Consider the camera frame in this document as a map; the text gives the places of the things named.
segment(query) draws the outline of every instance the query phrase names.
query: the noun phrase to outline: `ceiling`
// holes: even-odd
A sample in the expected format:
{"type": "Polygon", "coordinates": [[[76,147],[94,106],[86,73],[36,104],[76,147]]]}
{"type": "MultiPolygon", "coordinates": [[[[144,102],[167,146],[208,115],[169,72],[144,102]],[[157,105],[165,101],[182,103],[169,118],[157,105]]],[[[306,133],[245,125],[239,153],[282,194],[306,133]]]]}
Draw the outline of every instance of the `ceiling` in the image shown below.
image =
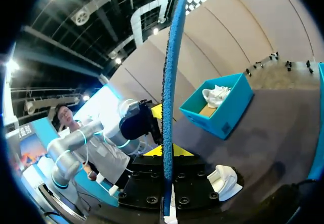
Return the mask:
{"type": "Polygon", "coordinates": [[[153,30],[170,25],[177,0],[38,0],[14,52],[12,99],[20,124],[46,117],[52,107],[31,100],[93,95],[153,30]]]}

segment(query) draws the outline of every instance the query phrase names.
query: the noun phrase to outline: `blue box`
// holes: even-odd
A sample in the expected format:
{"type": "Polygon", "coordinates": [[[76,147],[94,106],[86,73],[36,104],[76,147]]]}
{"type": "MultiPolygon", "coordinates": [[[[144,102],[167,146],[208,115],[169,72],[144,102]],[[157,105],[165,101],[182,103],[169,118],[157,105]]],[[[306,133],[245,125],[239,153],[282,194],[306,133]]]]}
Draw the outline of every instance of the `blue box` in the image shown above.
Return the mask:
{"type": "Polygon", "coordinates": [[[319,69],[319,81],[320,81],[320,86],[319,86],[319,91],[320,91],[320,126],[322,127],[323,125],[323,120],[324,120],[324,64],[319,63],[318,64],[318,69],[319,69]]]}
{"type": "Polygon", "coordinates": [[[253,95],[254,92],[245,75],[232,74],[205,81],[180,107],[180,110],[197,126],[225,139],[241,118],[253,95]],[[200,115],[200,111],[207,104],[203,97],[203,89],[214,89],[215,85],[232,89],[210,117],[200,115]]]}

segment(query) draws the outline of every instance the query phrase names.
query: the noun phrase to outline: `white pillar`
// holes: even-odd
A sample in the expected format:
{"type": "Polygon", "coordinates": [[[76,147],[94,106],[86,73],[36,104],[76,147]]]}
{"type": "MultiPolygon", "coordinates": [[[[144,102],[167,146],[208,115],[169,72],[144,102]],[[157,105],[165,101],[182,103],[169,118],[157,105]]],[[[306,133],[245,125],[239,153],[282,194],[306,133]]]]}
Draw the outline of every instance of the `white pillar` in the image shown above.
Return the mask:
{"type": "MultiPolygon", "coordinates": [[[[14,51],[15,51],[16,43],[14,43],[11,52],[8,56],[8,61],[10,59],[13,59],[14,51]]],[[[4,112],[4,126],[14,124],[15,129],[19,128],[19,123],[17,117],[14,115],[14,109],[12,107],[12,100],[11,100],[11,88],[10,88],[10,82],[11,82],[11,72],[6,70],[6,76],[5,76],[5,83],[4,83],[4,94],[3,94],[3,112],[4,112]]]]}

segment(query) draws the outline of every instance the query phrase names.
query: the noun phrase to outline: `white shoe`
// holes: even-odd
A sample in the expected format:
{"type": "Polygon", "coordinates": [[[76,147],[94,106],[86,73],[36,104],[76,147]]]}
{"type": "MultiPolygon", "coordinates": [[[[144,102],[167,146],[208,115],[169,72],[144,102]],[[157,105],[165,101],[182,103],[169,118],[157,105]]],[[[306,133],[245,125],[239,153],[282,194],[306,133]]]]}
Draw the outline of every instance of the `white shoe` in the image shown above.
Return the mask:
{"type": "Polygon", "coordinates": [[[242,189],[242,186],[237,184],[235,171],[228,166],[217,165],[215,171],[207,178],[214,191],[219,194],[219,201],[230,199],[242,189]]]}
{"type": "Polygon", "coordinates": [[[222,102],[226,99],[228,94],[230,93],[231,88],[224,86],[217,86],[213,90],[203,89],[202,95],[206,100],[209,108],[217,108],[222,102]]]}

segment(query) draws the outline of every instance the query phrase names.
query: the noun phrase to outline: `gray floor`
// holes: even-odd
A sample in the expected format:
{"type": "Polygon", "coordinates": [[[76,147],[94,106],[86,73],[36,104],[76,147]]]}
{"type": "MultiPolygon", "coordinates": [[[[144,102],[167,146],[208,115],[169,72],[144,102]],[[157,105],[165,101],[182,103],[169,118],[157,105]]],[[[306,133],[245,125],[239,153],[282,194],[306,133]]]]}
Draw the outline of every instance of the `gray floor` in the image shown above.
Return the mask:
{"type": "Polygon", "coordinates": [[[199,154],[208,172],[235,167],[243,190],[223,206],[246,210],[285,183],[304,180],[319,134],[319,91],[256,90],[241,121],[225,141],[185,117],[174,125],[174,143],[199,154]]]}
{"type": "Polygon", "coordinates": [[[305,62],[292,62],[292,70],[287,71],[285,61],[265,61],[264,68],[250,69],[252,76],[248,81],[253,89],[318,89],[318,63],[312,62],[311,74],[305,62]]]}

